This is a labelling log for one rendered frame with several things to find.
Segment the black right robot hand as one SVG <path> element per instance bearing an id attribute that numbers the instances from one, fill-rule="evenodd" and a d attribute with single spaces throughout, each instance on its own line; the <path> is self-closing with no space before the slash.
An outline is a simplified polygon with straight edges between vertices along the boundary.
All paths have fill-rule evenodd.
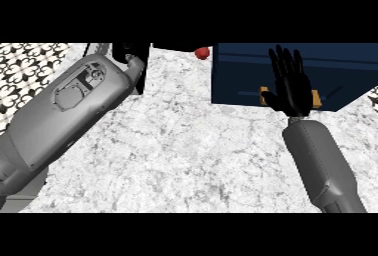
<path id="1" fill-rule="evenodd" d="M 304 73 L 300 51 L 290 52 L 276 46 L 269 50 L 275 75 L 276 92 L 264 91 L 261 96 L 269 107 L 288 117 L 307 117 L 313 109 L 313 94 L 309 76 Z"/>

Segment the dark blue open drawer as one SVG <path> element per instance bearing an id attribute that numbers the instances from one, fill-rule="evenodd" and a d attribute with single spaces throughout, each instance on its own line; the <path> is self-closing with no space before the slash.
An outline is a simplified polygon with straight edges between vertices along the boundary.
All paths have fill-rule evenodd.
<path id="1" fill-rule="evenodd" d="M 337 112 L 378 86 L 378 43 L 281 43 L 298 50 L 304 73 L 319 93 L 321 111 Z M 211 103 L 261 106 L 260 87 L 272 92 L 269 49 L 276 43 L 219 43 L 213 48 Z"/>

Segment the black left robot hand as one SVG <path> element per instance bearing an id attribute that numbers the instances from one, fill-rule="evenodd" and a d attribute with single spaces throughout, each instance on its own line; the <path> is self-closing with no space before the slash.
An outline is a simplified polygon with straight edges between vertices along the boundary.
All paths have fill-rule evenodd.
<path id="1" fill-rule="evenodd" d="M 145 79 L 146 79 L 146 69 L 148 69 L 148 58 L 149 58 L 149 47 L 151 43 L 112 43 L 112 58 L 121 65 L 121 68 L 127 67 L 132 55 L 139 57 L 145 63 L 145 68 L 136 84 L 136 94 L 142 95 L 145 90 Z"/>

